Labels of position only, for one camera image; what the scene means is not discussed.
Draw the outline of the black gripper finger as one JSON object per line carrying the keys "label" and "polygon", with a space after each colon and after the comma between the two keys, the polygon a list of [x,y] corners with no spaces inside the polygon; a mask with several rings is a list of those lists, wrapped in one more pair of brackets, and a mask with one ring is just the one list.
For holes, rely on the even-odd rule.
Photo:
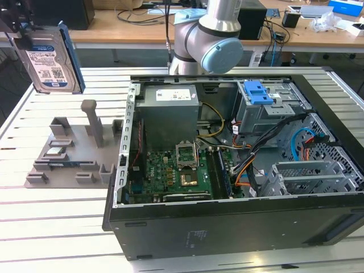
{"label": "black gripper finger", "polygon": [[16,33],[14,43],[19,50],[31,50],[33,46],[32,40],[22,28]]}

